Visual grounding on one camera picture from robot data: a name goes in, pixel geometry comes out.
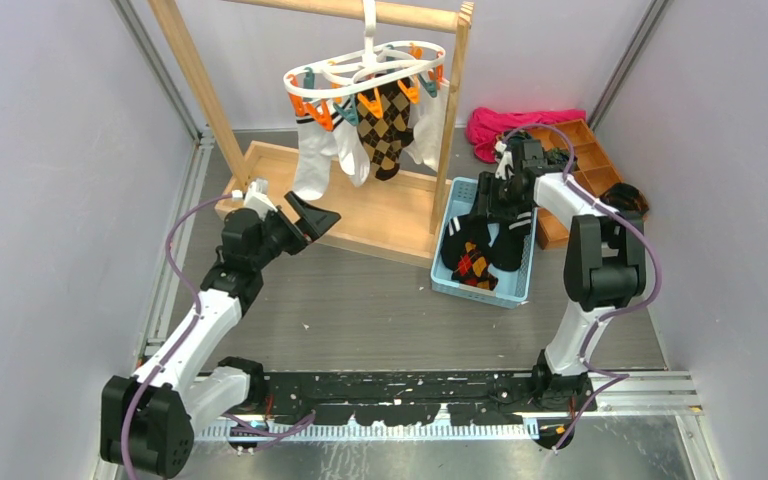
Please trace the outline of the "black sock white stripes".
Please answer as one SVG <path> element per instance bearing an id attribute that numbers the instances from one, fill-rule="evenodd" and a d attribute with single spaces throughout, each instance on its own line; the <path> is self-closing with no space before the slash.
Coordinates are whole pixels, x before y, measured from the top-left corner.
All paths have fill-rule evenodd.
<path id="1" fill-rule="evenodd" d="M 512 222 L 499 224 L 489 254 L 495 268 L 505 272 L 513 272 L 521 267 L 526 239 L 533 230 L 533 220 L 533 211 L 526 210 L 519 213 Z"/>

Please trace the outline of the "white clip sock hanger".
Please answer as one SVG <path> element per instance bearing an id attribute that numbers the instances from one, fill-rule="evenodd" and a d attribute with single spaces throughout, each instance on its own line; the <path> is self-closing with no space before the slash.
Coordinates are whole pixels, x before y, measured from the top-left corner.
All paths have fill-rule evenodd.
<path id="1" fill-rule="evenodd" d="M 362 3 L 364 47 L 355 52 L 317 61 L 288 71 L 283 79 L 295 114 L 308 116 L 324 130 L 334 130 L 336 116 L 356 126 L 358 107 L 383 117 L 380 87 L 391 83 L 417 104 L 420 92 L 434 98 L 443 83 L 446 50 L 424 41 L 395 41 L 377 45 L 377 10 Z"/>

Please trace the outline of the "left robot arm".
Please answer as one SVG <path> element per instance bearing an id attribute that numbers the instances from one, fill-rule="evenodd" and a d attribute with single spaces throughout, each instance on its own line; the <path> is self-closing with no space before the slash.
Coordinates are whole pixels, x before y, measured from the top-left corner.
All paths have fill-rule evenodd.
<path id="1" fill-rule="evenodd" d="M 294 192 L 285 199 L 296 219 L 256 188 L 226 197 L 242 205 L 225 217 L 216 259 L 201 284 L 194 285 L 173 256 L 166 257 L 191 293 L 187 318 L 131 375 L 114 375 L 102 388 L 100 457 L 123 467 L 130 479 L 176 477 L 197 433 L 234 406 L 253 414 L 265 405 L 267 389 L 256 362 L 232 358 L 205 380 L 197 376 L 256 300 L 265 267 L 282 254 L 300 253 L 341 219 Z"/>

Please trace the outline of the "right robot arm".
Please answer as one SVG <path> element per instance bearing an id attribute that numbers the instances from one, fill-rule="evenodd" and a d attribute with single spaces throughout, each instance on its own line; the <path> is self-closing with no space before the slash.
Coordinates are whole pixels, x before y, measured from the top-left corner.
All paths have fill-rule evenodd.
<path id="1" fill-rule="evenodd" d="M 644 290 L 642 219 L 588 193 L 568 171 L 550 164 L 536 139 L 499 141 L 495 150 L 498 167 L 480 177 L 473 207 L 498 227 L 490 253 L 495 268 L 521 266 L 540 208 L 569 234 L 563 268 L 568 304 L 555 337 L 531 371 L 529 395 L 540 408 L 556 410 L 584 393 L 592 346 L 610 313 L 627 307 Z"/>

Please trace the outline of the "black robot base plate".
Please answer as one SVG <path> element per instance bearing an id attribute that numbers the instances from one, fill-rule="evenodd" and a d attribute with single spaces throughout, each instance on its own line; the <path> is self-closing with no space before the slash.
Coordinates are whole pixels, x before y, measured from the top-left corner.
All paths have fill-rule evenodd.
<path id="1" fill-rule="evenodd" d="M 271 372 L 258 376 L 240 410 L 293 425 L 428 427 L 446 419 L 457 429 L 523 424 L 527 413 L 546 413 L 538 442 L 567 445 L 577 416 L 596 405 L 587 374 L 542 371 Z"/>

